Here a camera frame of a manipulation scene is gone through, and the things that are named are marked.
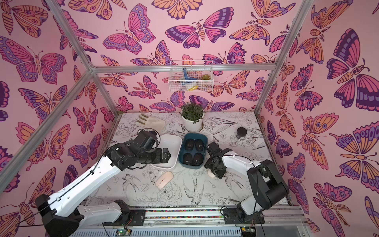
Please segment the teal storage box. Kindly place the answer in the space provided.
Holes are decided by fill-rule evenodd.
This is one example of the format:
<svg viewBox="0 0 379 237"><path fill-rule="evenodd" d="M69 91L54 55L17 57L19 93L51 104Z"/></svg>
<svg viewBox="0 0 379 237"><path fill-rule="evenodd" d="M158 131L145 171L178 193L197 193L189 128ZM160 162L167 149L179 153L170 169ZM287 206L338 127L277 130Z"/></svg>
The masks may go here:
<svg viewBox="0 0 379 237"><path fill-rule="evenodd" d="M195 146L194 146L194 149L192 151L186 151L185 150L185 142L187 139L201 139L204 143L204 150L202 152L198 152L196 149L195 149ZM179 152L179 156L178 156L178 161L179 163L183 166L183 167L186 167L186 168L190 168L190 169L199 169L202 167L202 165L204 164L205 162L205 156L206 156L206 147L207 147L207 144L208 144L208 139L205 135L203 134L200 134L200 133L188 133L187 135L184 136L184 139L183 139L183 142L182 142L182 145L181 145L181 148L180 148L180 152ZM190 153L192 154L192 158L193 156L196 154L196 153L202 153L203 156L204 156L204 161L203 161L203 164L200 165L200 166L188 166L188 165L184 165L183 164L183 155L185 153Z"/></svg>

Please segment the black mouse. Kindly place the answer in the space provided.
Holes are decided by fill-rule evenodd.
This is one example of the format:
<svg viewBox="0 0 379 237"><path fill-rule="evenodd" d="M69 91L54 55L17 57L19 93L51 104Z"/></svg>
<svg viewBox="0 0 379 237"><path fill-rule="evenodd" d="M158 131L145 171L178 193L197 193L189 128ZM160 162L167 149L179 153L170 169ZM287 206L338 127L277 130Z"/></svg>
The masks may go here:
<svg viewBox="0 0 379 237"><path fill-rule="evenodd" d="M196 153L193 156L192 164L193 164L193 166L200 166L203 164L203 161L204 161L203 154L202 153Z"/></svg>
<svg viewBox="0 0 379 237"><path fill-rule="evenodd" d="M185 153L185 154L183 155L183 164L184 164L184 165L188 165L188 166L192 166L192 165L193 165L192 154L190 154L190 153Z"/></svg>
<svg viewBox="0 0 379 237"><path fill-rule="evenodd" d="M192 151L194 149L194 144L195 144L194 139L187 139L185 142L185 150Z"/></svg>
<svg viewBox="0 0 379 237"><path fill-rule="evenodd" d="M198 152L202 152L204 150L204 143L201 139L196 139L194 142L194 145L195 145L195 149Z"/></svg>

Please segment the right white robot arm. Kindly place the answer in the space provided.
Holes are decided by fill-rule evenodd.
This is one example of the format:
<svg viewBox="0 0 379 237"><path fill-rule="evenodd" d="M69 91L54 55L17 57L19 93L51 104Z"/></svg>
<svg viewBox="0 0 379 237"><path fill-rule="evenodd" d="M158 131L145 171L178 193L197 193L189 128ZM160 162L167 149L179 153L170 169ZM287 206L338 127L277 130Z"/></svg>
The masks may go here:
<svg viewBox="0 0 379 237"><path fill-rule="evenodd" d="M227 169L245 175L252 190L251 196L229 209L227 217L240 223L259 221L262 211L268 210L289 194L281 173L270 160L253 161L231 149L208 150L210 158L204 165L215 177L221 179Z"/></svg>

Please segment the white storage tray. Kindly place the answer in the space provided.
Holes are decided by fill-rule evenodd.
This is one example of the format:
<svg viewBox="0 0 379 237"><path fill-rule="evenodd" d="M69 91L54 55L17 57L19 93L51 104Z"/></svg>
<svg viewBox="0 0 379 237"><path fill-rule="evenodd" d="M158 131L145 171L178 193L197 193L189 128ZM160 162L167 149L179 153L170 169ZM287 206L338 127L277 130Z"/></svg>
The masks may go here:
<svg viewBox="0 0 379 237"><path fill-rule="evenodd" d="M167 148L171 157L168 160L168 163L165 164L152 164L153 167L164 170L172 171L178 161L178 156L180 148L182 145L182 138L172 134L164 134L161 136L161 141L159 148Z"/></svg>

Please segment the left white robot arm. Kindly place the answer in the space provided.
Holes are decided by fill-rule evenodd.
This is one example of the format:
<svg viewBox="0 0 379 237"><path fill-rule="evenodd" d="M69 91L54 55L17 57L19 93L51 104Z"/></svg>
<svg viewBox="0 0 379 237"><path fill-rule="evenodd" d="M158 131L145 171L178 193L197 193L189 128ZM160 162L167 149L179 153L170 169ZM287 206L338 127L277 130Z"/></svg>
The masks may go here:
<svg viewBox="0 0 379 237"><path fill-rule="evenodd" d="M85 226L128 224L130 209L121 199L97 206L83 206L81 203L109 179L135 164L164 164L170 158L168 148L148 151L131 143L113 145L75 181L50 196L37 197L35 203L46 232L51 237L69 237Z"/></svg>

